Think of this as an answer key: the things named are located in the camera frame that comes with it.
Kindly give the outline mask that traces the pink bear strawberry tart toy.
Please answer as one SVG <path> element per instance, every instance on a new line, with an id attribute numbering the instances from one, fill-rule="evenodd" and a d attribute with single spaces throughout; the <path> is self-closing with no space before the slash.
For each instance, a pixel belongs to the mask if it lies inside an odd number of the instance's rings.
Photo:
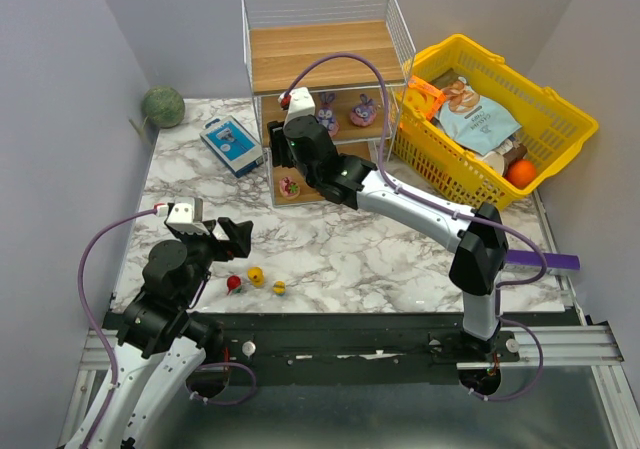
<path id="1" fill-rule="evenodd" d="M 286 200 L 296 199 L 301 192 L 298 183 L 288 176 L 279 180 L 278 189 L 280 195 Z"/>

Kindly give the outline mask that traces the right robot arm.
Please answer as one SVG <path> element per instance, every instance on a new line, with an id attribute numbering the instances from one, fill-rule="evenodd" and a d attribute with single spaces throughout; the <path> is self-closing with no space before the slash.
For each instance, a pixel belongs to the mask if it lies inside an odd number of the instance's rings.
<path id="1" fill-rule="evenodd" d="M 499 327 L 495 281 L 508 250 L 499 211 L 448 203 L 360 156 L 340 153 L 313 115 L 267 124 L 272 164 L 295 168 L 323 199 L 395 220 L 454 254 L 449 278 L 463 293 L 463 331 L 481 342 Z"/>

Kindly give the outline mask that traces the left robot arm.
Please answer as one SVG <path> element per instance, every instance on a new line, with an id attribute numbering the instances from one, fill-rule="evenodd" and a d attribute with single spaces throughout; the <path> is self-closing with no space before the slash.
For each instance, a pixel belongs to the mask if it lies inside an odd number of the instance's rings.
<path id="1" fill-rule="evenodd" d="M 197 321 L 190 309 L 213 263 L 249 256 L 253 224 L 192 215 L 169 215 L 164 224 L 172 236 L 150 250 L 116 341 L 103 343 L 110 368 L 69 448 L 141 447 L 188 376 L 224 353 L 220 325 Z"/>

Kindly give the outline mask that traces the purple unicorn pink donut toy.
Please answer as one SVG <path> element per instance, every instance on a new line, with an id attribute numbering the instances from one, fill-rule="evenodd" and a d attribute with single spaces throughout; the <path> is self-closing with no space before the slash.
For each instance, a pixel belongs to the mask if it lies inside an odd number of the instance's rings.
<path id="1" fill-rule="evenodd" d="M 349 113 L 349 120 L 356 127 L 368 127 L 377 117 L 377 106 L 374 100 L 365 93 L 359 95 L 360 102 Z"/>

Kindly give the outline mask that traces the purple bunny pink donut toy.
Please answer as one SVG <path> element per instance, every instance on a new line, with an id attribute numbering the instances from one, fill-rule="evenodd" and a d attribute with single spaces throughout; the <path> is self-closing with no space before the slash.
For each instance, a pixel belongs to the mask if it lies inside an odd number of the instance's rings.
<path id="1" fill-rule="evenodd" d="M 334 137 L 340 128 L 332 106 L 336 99 L 336 94 L 334 92 L 320 92 L 318 97 L 320 106 L 316 112 L 316 119 L 327 129 L 329 136 Z"/>

